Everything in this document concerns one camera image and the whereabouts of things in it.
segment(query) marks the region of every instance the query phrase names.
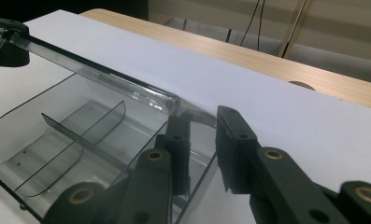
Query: wooden table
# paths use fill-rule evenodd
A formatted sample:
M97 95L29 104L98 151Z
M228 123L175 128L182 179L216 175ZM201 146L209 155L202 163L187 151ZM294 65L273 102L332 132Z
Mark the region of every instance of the wooden table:
M93 9L81 15L271 77L303 82L318 92L371 108L371 83L369 82L103 9Z

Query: white paper sheet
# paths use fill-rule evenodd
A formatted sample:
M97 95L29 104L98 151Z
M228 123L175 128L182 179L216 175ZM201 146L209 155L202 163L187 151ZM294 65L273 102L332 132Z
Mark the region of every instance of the white paper sheet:
M313 181L329 189L337 191L346 180L371 183L370 108L64 11L28 25L38 38L171 91L212 114L218 105L237 109L263 146L286 150ZM0 115L70 74L39 62L26 71L4 70ZM248 198L225 194L216 173L189 223L228 220L252 223Z

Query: white table surface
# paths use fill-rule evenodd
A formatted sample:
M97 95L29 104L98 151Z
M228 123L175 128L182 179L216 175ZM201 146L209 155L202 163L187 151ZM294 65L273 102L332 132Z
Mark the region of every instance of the white table surface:
M286 150L329 189L338 191L346 180L371 183L370 108L64 11L27 25L35 37L171 91L211 114L218 105L237 109L263 146ZM37 57L21 69L0 68L0 117L70 74ZM248 196L225 193L219 170L211 175L187 223L254 223ZM7 196L0 189L1 223L35 222Z

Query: cable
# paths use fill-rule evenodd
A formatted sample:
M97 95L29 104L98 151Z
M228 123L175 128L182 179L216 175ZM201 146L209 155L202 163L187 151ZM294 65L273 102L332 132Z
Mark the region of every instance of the cable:
M259 31L258 31L258 45L257 45L257 50L258 51L259 51L259 38L261 36L262 14L264 13L264 1L262 2L262 8L261 8L261 14L260 14L260 28L259 28Z
M252 17L251 17L251 21L250 21L249 27L247 27L246 33L244 34L243 39L241 40L240 47L243 45L244 38L246 38L247 32L249 31L249 29L251 27L252 20L254 19L255 12L257 11L257 7L259 5L259 2L260 2L260 0L258 0L257 5L255 5L255 9L254 9L254 12L252 13Z

